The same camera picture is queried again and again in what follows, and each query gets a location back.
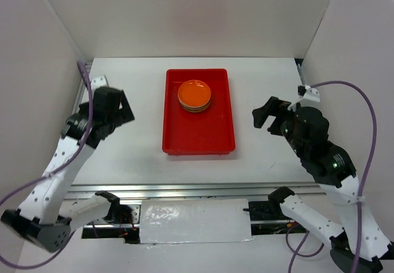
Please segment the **stack of plates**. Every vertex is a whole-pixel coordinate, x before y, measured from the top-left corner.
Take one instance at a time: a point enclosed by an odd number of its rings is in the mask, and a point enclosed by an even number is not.
[[[178,100],[186,111],[202,112],[211,102],[211,89],[200,80],[189,80],[179,87]]]

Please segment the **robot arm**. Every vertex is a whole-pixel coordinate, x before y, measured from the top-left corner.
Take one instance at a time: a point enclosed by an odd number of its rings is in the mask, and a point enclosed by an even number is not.
[[[117,127],[134,120],[134,115],[123,91],[102,86],[94,91],[93,122],[86,144],[79,155],[56,174],[51,172],[62,166],[79,148],[85,133],[89,104],[79,106],[62,130],[57,149],[39,182],[17,210],[6,210],[1,221],[19,236],[55,252],[66,244],[66,239],[86,223],[104,218],[112,221],[117,214],[130,212],[120,205],[119,198],[108,192],[97,192],[91,199],[61,210],[63,199],[79,170],[93,154],[100,141]]]
[[[253,110],[254,127],[261,128],[268,116],[275,117],[268,132],[285,137],[302,166],[335,206],[343,227],[307,207],[286,187],[273,192],[269,199],[278,212],[296,220],[330,246],[334,262],[344,272],[352,266],[356,251],[357,203],[362,200],[359,268],[366,270],[363,272],[379,272],[382,270],[380,259],[394,258],[393,245],[380,230],[367,203],[357,196],[359,181],[348,153],[328,141],[328,120],[318,109],[308,107],[319,102],[318,91],[299,86],[299,96],[300,100],[294,104],[271,97],[263,107]]]

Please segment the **orange plate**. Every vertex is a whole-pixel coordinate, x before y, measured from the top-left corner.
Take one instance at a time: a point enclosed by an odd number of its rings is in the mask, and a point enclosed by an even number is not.
[[[179,87],[178,99],[184,107],[201,108],[209,103],[211,89],[200,80],[189,80]]]

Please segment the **red plastic bin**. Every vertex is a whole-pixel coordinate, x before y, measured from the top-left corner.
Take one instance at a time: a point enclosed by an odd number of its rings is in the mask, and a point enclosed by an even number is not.
[[[204,81],[211,89],[211,104],[199,113],[182,108],[180,85]],[[226,155],[235,149],[233,115],[227,71],[168,70],[164,102],[163,151],[169,155]]]

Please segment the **scratch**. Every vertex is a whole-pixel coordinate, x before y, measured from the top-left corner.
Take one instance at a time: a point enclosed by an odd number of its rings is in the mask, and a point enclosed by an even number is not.
[[[270,171],[271,171],[272,167],[274,167],[274,166],[275,166],[275,164],[276,164],[276,162],[274,162],[274,163],[272,164],[272,166],[270,167],[270,169],[267,171],[266,175],[267,175],[268,173],[270,173]]]

